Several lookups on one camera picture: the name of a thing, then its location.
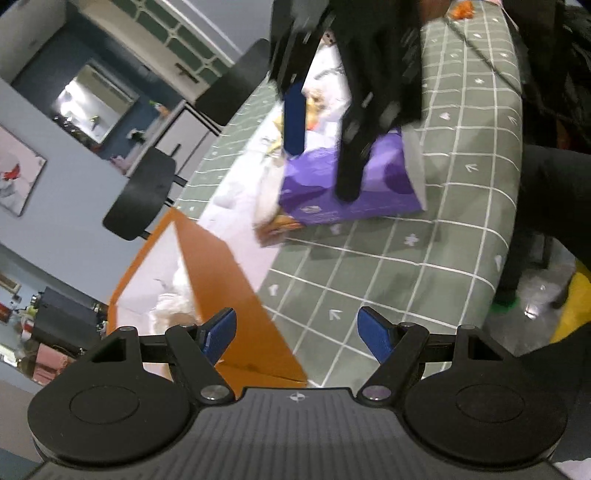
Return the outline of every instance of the white wall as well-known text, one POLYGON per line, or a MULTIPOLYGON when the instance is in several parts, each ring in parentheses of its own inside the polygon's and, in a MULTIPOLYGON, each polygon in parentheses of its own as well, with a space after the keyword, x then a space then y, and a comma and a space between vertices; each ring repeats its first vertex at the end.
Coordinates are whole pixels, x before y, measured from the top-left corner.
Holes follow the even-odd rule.
POLYGON ((163 0, 236 61, 259 38, 269 38, 273 0, 163 0))
MULTIPOLYGON (((24 308, 29 305, 31 297, 35 293, 45 290, 47 287, 87 307, 92 307, 94 303, 93 299, 89 296, 48 275, 2 244, 0 244, 0 272, 11 280, 20 283, 21 288, 18 291, 18 295, 22 298, 22 301, 17 305, 18 308, 24 308)), ((12 293, 0 288, 0 303, 9 306, 11 297, 12 293)))
POLYGON ((0 208, 0 243, 58 280, 108 302, 143 240, 102 219, 126 178, 0 80, 0 125, 47 159, 21 217, 0 208))

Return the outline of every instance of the gray grid ironing board cover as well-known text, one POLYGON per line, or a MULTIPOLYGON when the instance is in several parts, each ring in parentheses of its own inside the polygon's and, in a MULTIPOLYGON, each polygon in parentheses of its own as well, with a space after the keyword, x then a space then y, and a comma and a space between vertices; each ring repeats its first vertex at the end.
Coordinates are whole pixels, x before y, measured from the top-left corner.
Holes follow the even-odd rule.
MULTIPOLYGON (((482 1, 475 10, 456 26, 519 85, 502 11, 482 1)), ((501 274, 519 185, 521 99, 443 21, 423 35, 427 211, 293 232, 258 292, 313 386, 356 390, 375 370, 355 328, 362 305, 394 323, 454 333, 482 324, 501 274)), ((222 178, 274 103, 264 83, 189 184, 222 178)), ((198 219, 215 190, 186 187, 177 207, 198 219)))

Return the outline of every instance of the screw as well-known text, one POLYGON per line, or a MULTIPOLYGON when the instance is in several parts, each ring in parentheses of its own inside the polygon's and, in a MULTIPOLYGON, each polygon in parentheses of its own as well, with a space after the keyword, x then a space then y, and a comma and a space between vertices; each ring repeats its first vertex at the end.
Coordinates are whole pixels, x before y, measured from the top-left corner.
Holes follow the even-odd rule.
POLYGON ((386 400, 392 395, 391 390, 383 385, 370 385, 363 389, 362 395, 368 400, 381 401, 386 400))
POLYGON ((201 396, 211 401, 220 401, 228 396, 230 390, 224 385, 208 385, 201 389, 201 396))

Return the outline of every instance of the blue wall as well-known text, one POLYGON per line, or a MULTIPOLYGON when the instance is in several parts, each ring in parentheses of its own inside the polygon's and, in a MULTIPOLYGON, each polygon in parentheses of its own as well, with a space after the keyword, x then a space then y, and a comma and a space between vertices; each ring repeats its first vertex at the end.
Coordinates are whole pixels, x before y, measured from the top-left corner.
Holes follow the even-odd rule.
POLYGON ((66 25, 53 36, 12 83, 12 87, 48 117, 64 87, 89 61, 95 60, 139 94, 139 99, 111 131, 97 155, 126 156, 134 143, 125 136, 148 128, 158 113, 150 100, 174 108, 181 96, 131 53, 77 11, 69 9, 66 25))

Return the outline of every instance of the yellow object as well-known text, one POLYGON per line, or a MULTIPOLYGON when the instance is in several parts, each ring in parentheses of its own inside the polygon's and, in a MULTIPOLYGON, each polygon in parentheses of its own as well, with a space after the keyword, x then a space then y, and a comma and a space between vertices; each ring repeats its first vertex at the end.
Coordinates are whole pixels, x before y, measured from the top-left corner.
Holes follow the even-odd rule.
POLYGON ((591 322, 591 272, 577 261, 577 271, 569 287, 569 298, 550 343, 561 341, 587 322, 591 322))

